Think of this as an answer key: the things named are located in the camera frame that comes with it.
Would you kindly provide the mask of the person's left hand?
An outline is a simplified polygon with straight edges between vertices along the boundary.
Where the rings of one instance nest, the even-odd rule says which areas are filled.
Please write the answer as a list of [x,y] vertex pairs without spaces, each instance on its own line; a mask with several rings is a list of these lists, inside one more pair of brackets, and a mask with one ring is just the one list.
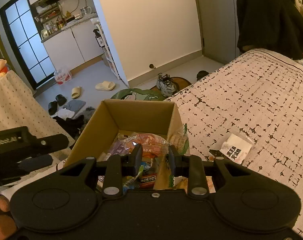
[[0,194],[0,239],[8,239],[17,230],[17,226],[11,217],[9,200]]

